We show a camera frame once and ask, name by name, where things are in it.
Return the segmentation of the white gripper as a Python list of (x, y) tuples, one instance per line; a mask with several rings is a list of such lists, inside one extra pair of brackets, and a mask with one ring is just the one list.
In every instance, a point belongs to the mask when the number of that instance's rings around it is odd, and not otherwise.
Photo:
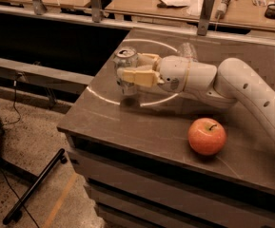
[(151, 66), (148, 70), (127, 70), (122, 72), (121, 79), (138, 86), (153, 87), (158, 85), (167, 92), (180, 93), (184, 90), (190, 60), (180, 56), (168, 56), (161, 60), (158, 54), (139, 53), (138, 67)]

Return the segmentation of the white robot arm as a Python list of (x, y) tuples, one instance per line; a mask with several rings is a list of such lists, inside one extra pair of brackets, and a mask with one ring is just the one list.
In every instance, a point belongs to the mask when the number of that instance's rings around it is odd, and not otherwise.
[(227, 58), (214, 66), (180, 56), (141, 53), (135, 66), (120, 67), (116, 72), (124, 82), (159, 86), (221, 109), (239, 102), (275, 142), (275, 91), (240, 59)]

